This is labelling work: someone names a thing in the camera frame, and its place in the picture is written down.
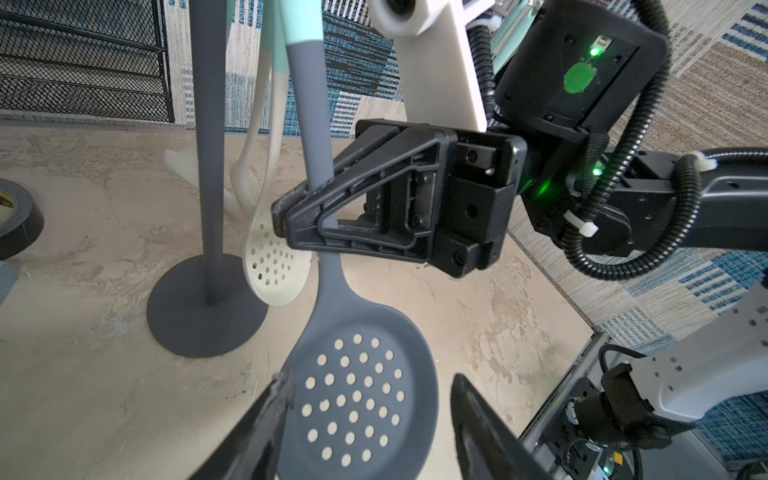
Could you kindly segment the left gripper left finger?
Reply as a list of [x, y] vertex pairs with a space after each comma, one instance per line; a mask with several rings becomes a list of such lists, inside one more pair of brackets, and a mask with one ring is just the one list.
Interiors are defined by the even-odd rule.
[[282, 370], [190, 479], [275, 479], [288, 414], [296, 398], [290, 370]]

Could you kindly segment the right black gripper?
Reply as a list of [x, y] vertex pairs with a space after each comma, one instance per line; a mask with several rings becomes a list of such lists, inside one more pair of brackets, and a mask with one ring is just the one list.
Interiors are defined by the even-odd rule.
[[[361, 120], [332, 178], [280, 197], [272, 220], [298, 250], [427, 263], [461, 278], [499, 259], [527, 158], [515, 135]], [[361, 216], [332, 218], [360, 196]]]

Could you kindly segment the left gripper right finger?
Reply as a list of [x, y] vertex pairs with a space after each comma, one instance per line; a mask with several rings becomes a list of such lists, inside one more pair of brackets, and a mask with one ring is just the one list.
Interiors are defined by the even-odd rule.
[[551, 479], [463, 374], [453, 377], [450, 407], [463, 479]]

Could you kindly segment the white skimmer front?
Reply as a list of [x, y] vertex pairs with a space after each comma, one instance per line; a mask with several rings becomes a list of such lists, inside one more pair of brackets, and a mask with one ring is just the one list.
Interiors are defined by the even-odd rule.
[[230, 181], [234, 196], [246, 216], [250, 216], [255, 212], [258, 200], [258, 196], [253, 194], [253, 187], [257, 182], [256, 177], [251, 171], [251, 165], [272, 68], [273, 6], [273, 1], [266, 0], [263, 2], [256, 83], [251, 105], [249, 128], [242, 152], [230, 169]]

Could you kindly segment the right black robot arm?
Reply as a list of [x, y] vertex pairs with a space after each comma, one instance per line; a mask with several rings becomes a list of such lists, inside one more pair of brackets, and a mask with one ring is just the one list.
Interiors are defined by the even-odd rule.
[[682, 247], [767, 248], [767, 151], [644, 152], [670, 70], [658, 1], [628, 20], [549, 1], [520, 43], [493, 12], [443, 27], [415, 1], [372, 4], [397, 43], [406, 122], [363, 120], [317, 189], [271, 208], [300, 250], [431, 264], [460, 278], [492, 265], [521, 199], [535, 230], [581, 274], [648, 274]]

